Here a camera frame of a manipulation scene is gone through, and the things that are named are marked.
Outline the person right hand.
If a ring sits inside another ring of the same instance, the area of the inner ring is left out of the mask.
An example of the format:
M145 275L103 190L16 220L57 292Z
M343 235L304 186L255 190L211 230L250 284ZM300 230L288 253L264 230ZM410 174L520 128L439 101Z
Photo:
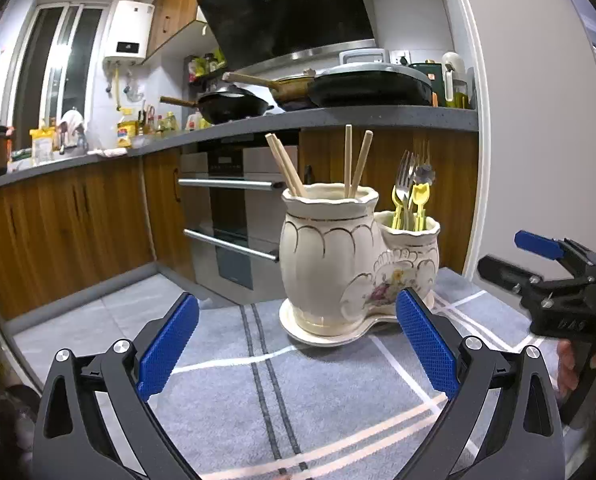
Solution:
M575 352L569 340L561 340L557 345L558 370L557 388L560 396L564 398L576 390L579 383L578 374L575 371ZM592 370L596 370L596 353L590 361Z

